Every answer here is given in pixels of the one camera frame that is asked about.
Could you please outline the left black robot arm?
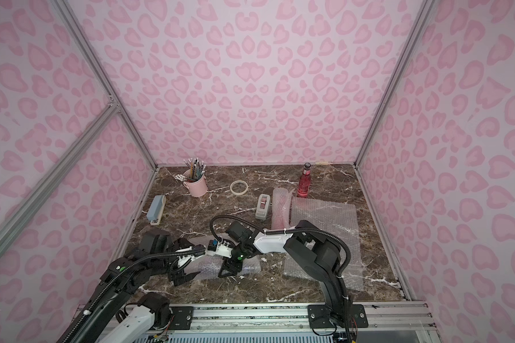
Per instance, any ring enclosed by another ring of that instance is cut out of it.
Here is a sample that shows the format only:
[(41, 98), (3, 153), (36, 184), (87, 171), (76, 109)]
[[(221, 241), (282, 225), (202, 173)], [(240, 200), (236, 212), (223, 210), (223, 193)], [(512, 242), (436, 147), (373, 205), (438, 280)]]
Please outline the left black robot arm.
[(97, 341), (109, 321), (150, 277), (180, 274), (205, 252), (206, 247), (201, 244), (174, 240), (170, 233), (152, 228), (137, 247), (109, 264), (90, 300), (58, 341)]

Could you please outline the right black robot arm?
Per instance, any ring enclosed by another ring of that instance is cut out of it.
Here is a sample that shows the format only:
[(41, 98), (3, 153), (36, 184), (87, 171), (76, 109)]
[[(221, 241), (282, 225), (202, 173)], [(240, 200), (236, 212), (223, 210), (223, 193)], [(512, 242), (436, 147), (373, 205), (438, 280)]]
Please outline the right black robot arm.
[(223, 257), (218, 277), (236, 276), (243, 262), (269, 253), (284, 253), (323, 290), (328, 320), (343, 327), (347, 340), (358, 336), (356, 320), (350, 316), (352, 300), (343, 272), (350, 262), (350, 248), (334, 234), (320, 230), (307, 220), (282, 230), (262, 229), (233, 215), (217, 215), (210, 220), (214, 240), (208, 251)]

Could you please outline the red bottle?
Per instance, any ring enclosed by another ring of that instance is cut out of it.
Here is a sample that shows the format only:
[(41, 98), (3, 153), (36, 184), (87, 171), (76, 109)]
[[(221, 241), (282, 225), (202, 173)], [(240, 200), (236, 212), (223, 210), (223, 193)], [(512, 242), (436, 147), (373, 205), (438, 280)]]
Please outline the red bottle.
[(298, 197), (306, 198), (308, 196), (311, 183), (311, 167), (312, 165), (309, 162), (305, 163), (303, 166), (303, 171), (298, 182)]

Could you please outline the white tape dispenser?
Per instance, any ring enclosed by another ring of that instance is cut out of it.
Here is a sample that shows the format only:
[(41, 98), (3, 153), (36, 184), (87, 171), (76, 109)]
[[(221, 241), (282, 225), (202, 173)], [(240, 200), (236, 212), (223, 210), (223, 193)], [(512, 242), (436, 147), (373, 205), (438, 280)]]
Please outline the white tape dispenser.
[(255, 218), (257, 220), (266, 220), (270, 209), (271, 196), (269, 194), (261, 194), (257, 200)]

